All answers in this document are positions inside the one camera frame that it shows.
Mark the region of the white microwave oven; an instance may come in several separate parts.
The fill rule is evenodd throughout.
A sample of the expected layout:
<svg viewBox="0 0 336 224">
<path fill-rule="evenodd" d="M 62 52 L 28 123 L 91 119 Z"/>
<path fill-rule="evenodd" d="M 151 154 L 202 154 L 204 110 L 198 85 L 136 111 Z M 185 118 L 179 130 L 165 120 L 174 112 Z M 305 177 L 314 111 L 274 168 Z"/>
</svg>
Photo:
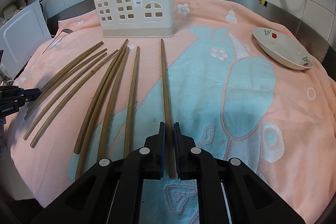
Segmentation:
<svg viewBox="0 0 336 224">
<path fill-rule="evenodd" d="M 41 5 L 35 1 L 1 27 L 1 71 L 14 79 L 39 46 L 50 38 Z"/>
</svg>

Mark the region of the pink and blue towel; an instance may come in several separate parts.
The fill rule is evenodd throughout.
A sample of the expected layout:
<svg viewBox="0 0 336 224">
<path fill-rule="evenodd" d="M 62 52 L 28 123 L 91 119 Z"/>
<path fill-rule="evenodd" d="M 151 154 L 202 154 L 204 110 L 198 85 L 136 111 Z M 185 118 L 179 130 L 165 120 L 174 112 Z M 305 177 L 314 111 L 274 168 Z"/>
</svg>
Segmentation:
<svg viewBox="0 0 336 224">
<path fill-rule="evenodd" d="M 175 0 L 177 31 L 164 39 L 171 112 L 181 133 L 215 158 L 238 157 L 277 192 L 306 223 L 315 223 L 335 194 L 335 81 L 311 57 L 313 67 L 294 71 L 259 47 L 256 27 L 298 41 L 284 26 L 242 5 L 214 0 Z M 25 89 L 41 88 L 75 57 L 100 41 L 113 52 L 125 38 L 102 37 L 95 10 L 59 21 L 73 33 L 42 53 L 38 48 L 22 76 Z M 139 79 L 133 149 L 143 146 L 164 121 L 159 38 L 128 38 L 129 57 L 111 117 L 107 156 L 123 158 L 127 103 L 135 51 Z M 61 109 L 35 148 L 30 142 L 57 104 L 47 110 L 27 140 L 23 136 L 40 111 L 71 79 L 62 83 L 25 121 L 26 107 L 7 118 L 5 138 L 11 158 L 36 200 L 46 207 L 75 180 L 79 155 L 73 153 L 93 95 L 110 61 Z M 146 181 L 140 223 L 199 223 L 195 181 Z"/>
</svg>

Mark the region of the metal ladle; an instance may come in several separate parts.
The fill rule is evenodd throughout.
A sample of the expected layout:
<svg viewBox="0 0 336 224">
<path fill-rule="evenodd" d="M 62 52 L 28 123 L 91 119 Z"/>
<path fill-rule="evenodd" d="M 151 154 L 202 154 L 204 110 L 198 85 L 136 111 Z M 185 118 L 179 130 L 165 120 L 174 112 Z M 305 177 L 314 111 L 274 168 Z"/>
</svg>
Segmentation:
<svg viewBox="0 0 336 224">
<path fill-rule="evenodd" d="M 73 32 L 72 29 L 69 28 L 64 28 L 60 31 L 60 33 L 58 35 L 56 35 L 54 37 L 54 39 L 52 40 L 52 42 L 48 45 L 48 47 L 43 51 L 43 53 L 45 53 L 47 50 L 49 50 L 50 48 L 56 46 L 56 44 L 58 44 L 60 42 L 60 40 L 68 34 L 71 34 Z"/>
</svg>

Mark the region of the cream plastic utensil holder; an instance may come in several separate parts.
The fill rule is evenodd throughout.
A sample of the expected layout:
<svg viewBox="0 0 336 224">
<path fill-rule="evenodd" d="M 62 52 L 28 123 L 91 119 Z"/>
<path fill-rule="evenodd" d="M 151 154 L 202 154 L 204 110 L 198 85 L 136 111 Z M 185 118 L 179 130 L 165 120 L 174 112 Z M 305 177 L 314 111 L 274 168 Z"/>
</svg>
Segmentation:
<svg viewBox="0 0 336 224">
<path fill-rule="evenodd" d="M 170 37 L 175 0 L 93 0 L 105 38 Z"/>
</svg>

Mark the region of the white floral ceramic plate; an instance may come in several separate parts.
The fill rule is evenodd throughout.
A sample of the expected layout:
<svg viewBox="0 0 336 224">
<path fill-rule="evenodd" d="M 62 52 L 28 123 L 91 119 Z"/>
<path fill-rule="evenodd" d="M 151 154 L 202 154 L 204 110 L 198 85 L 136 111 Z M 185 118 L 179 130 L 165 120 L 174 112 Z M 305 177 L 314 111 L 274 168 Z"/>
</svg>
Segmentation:
<svg viewBox="0 0 336 224">
<path fill-rule="evenodd" d="M 252 30 L 252 34 L 262 50 L 281 65 L 296 71 L 313 67 L 309 52 L 300 43 L 281 32 L 257 27 Z"/>
</svg>

